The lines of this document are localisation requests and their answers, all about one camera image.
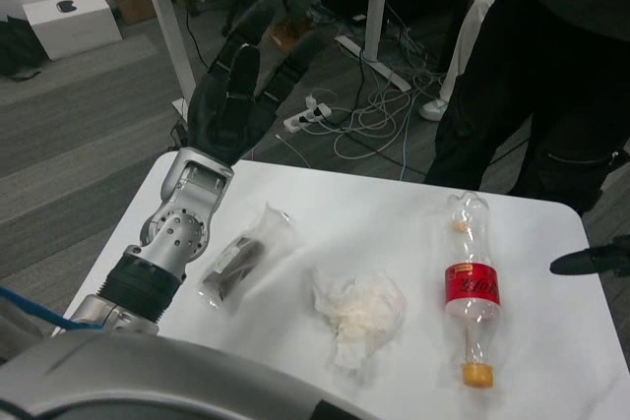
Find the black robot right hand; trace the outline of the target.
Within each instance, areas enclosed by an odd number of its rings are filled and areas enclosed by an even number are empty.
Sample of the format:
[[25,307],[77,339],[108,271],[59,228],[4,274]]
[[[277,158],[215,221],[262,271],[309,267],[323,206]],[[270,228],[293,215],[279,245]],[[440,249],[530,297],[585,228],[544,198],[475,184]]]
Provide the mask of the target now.
[[607,245],[590,247],[562,256],[550,264],[558,275],[585,275],[611,271],[618,277],[629,275],[629,236],[619,235]]

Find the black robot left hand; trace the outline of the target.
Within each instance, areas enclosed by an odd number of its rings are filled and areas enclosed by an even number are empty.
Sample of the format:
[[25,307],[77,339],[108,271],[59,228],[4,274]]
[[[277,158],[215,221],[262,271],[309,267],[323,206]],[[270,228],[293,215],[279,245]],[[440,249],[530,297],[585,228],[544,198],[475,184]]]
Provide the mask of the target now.
[[258,45],[274,15],[268,1],[254,4],[243,14],[188,105],[188,146],[226,165],[235,164],[264,138],[280,106],[325,47],[320,33],[308,33],[276,66],[263,88],[256,90]]

